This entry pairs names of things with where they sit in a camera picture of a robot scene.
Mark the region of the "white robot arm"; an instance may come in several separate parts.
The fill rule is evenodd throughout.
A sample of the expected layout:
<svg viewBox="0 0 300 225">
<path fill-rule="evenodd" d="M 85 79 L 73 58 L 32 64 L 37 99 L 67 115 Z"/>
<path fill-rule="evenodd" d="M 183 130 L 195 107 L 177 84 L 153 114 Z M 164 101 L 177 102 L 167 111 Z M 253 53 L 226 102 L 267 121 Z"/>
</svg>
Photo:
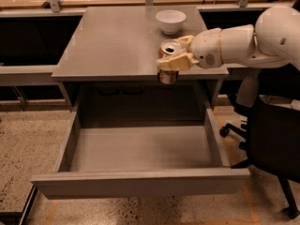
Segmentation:
<svg viewBox="0 0 300 225">
<path fill-rule="evenodd" d="M 255 24 L 210 29 L 197 36 L 166 40 L 162 49 L 173 52 L 157 60 L 166 71 L 193 66 L 219 68 L 240 64 L 249 68 L 300 68 L 300 12 L 293 7 L 271 7 Z"/>
</svg>

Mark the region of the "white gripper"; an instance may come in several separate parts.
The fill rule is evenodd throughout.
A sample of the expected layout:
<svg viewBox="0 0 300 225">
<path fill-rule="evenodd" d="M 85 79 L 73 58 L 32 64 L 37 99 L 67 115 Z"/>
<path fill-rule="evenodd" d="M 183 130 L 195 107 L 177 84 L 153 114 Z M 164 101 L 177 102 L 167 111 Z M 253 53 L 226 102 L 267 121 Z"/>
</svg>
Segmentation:
<svg viewBox="0 0 300 225">
<path fill-rule="evenodd" d="M 205 30 L 196 37 L 179 37 L 181 47 L 191 52 L 167 56 L 157 60 L 157 66 L 165 71 L 185 71 L 197 64 L 200 68 L 219 68 L 222 65 L 220 53 L 221 29 Z"/>
</svg>

